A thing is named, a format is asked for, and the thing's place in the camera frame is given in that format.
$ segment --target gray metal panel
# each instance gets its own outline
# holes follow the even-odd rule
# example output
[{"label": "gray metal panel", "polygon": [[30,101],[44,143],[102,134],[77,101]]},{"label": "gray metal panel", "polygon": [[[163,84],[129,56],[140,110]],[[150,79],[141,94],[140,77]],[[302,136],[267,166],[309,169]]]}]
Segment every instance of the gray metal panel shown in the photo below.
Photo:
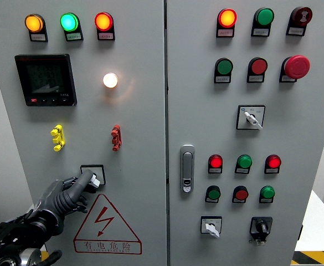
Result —
[{"label": "gray metal panel", "polygon": [[[109,12],[116,41],[98,42],[95,15]],[[60,16],[75,13],[84,41],[66,42]],[[48,43],[33,43],[24,26],[28,14],[46,21]],[[17,54],[68,53],[76,107],[26,107],[17,74]],[[104,89],[102,77],[119,83]],[[66,229],[49,251],[61,249],[59,265],[165,265],[166,162],[164,116],[163,1],[0,1],[0,87],[34,201],[56,178],[79,174],[83,164],[104,164],[100,189],[142,242],[142,255],[77,254],[73,238],[85,215],[66,218]],[[50,131],[62,124],[66,145],[53,151]],[[121,126],[122,148],[112,152],[111,130]],[[96,195],[89,196],[91,206]],[[119,228],[114,228],[116,236]]]},{"label": "gray metal panel", "polygon": [[[253,15],[270,7],[275,19],[268,38],[250,37]],[[309,6],[313,19],[304,37],[285,35],[289,16]],[[233,39],[216,39],[223,8],[238,14]],[[324,145],[324,1],[168,1],[168,106],[171,266],[289,265]],[[279,84],[282,61],[303,54],[311,61],[307,76]],[[229,58],[232,82],[214,84],[215,62]],[[263,57],[263,84],[247,84],[248,63]],[[266,106],[262,131],[236,131],[238,105]],[[179,150],[195,147],[194,191],[179,188]],[[221,175],[207,174],[208,158],[220,154]],[[249,175],[237,175],[238,156],[249,154]],[[282,159],[278,175],[264,175],[267,156]],[[205,203],[206,189],[221,190],[218,204]],[[233,189],[249,191],[246,204],[232,203]],[[258,203],[260,189],[271,185],[273,204]],[[201,216],[222,216],[220,239],[200,234]],[[249,243],[253,216],[274,220],[266,245]]]}]

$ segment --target yellow terminal connector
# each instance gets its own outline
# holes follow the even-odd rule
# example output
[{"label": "yellow terminal connector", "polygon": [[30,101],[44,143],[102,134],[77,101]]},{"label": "yellow terminal connector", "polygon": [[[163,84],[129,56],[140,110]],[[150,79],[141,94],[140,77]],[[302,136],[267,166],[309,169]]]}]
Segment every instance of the yellow terminal connector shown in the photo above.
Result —
[{"label": "yellow terminal connector", "polygon": [[65,145],[63,127],[61,125],[57,125],[51,130],[51,136],[53,137],[52,142],[54,144],[57,144],[56,146],[54,146],[53,150],[60,151]]}]

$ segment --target red terminal connector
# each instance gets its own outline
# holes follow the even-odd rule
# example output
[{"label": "red terminal connector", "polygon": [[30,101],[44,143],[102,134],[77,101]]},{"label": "red terminal connector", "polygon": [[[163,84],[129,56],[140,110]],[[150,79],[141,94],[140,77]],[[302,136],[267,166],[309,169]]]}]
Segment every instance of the red terminal connector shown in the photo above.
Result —
[{"label": "red terminal connector", "polygon": [[121,129],[119,125],[115,125],[114,128],[111,131],[112,136],[112,144],[114,145],[112,147],[113,151],[118,151],[122,145],[122,138],[121,138]]}]

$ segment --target yellow black hazard stripe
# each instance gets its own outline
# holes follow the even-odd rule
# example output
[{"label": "yellow black hazard stripe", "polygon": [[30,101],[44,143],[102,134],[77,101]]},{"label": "yellow black hazard stripe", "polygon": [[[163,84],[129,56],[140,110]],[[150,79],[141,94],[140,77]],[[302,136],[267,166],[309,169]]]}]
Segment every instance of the yellow black hazard stripe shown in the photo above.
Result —
[{"label": "yellow black hazard stripe", "polygon": [[295,251],[291,265],[324,264],[324,251]]}]

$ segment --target illuminated white light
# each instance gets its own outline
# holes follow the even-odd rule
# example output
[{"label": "illuminated white light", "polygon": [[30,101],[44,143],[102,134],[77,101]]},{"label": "illuminated white light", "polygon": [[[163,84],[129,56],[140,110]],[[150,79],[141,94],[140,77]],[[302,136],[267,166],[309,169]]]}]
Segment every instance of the illuminated white light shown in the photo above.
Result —
[{"label": "illuminated white light", "polygon": [[117,85],[117,76],[114,73],[107,73],[102,82],[108,88],[114,88]]}]

